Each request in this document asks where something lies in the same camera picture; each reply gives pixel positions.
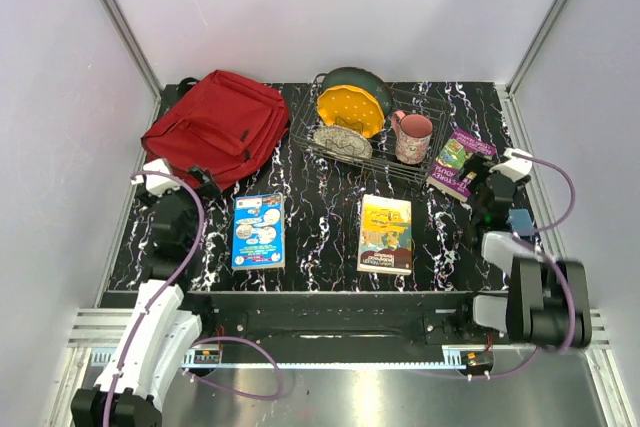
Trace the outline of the black wire dish rack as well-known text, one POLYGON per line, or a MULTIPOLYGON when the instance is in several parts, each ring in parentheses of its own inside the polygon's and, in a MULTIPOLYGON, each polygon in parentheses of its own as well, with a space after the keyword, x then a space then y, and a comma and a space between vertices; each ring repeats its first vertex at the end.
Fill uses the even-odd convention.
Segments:
POLYGON ((338 120, 335 126, 325 124, 317 113, 317 99, 325 76, 324 72, 315 76, 293 116, 291 137, 300 148, 396 180, 423 184, 448 135, 451 105, 442 99, 401 89, 396 83, 390 85, 394 95, 393 111, 420 114, 433 124, 425 158, 416 165, 408 165, 395 155, 397 136, 390 119, 386 119, 382 130, 370 139, 362 133, 348 131, 342 120, 338 120))

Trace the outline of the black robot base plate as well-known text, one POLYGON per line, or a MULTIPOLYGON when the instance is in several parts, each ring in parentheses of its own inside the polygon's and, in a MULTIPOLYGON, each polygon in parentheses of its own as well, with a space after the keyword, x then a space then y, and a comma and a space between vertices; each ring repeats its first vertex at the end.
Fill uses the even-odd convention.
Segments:
POLYGON ((411 343, 485 345, 506 334, 471 319, 470 292, 211 292, 186 294, 205 333, 254 341, 303 336, 381 336, 411 343))

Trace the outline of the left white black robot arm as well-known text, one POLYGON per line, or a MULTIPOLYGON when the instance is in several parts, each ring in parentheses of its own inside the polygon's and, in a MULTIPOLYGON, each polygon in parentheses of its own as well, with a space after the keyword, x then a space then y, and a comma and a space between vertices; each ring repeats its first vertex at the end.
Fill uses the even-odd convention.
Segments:
POLYGON ((139 286, 111 359, 93 387, 77 390, 72 398, 77 426, 161 425, 166 395, 184 355, 216 329, 212 314, 183 304, 204 232, 198 193, 164 159, 146 163, 131 183, 153 213, 154 265, 139 286))

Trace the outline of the red student backpack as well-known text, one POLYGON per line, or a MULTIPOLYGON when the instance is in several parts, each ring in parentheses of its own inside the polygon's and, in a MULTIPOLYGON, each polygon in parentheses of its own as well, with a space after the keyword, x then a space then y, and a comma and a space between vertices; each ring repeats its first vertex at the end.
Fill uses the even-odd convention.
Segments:
POLYGON ((207 170, 221 191, 259 171, 288 130, 284 97, 239 74, 216 70, 202 80, 185 78, 181 97, 142 136, 150 160, 166 159, 192 188, 194 165, 207 170))

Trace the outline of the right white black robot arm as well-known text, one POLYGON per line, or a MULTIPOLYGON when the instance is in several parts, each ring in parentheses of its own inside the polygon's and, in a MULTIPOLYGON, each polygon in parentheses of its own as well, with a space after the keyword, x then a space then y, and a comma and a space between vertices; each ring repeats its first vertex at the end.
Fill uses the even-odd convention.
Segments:
POLYGON ((480 257, 498 267, 509 279, 504 297, 477 294, 471 309, 454 318, 454 331, 466 343, 476 343, 491 329, 502 331, 516 343, 564 352, 583 349, 592 340, 592 322, 586 272, 582 262, 555 259, 527 240, 553 230, 573 212, 576 189, 570 176, 557 165, 508 148, 503 160, 469 154, 457 173, 468 179, 471 218, 464 227, 465 243, 480 257), (569 205, 547 226, 516 228, 510 210, 517 193, 531 180, 533 166, 555 170, 566 181, 569 205))

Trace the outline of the yellow paperback book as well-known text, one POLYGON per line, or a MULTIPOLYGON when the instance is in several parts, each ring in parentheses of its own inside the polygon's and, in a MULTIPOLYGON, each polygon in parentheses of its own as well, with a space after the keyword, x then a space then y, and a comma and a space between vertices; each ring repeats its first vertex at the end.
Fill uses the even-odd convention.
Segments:
POLYGON ((360 221, 357 271, 410 275, 413 272, 411 202, 365 194, 360 221))

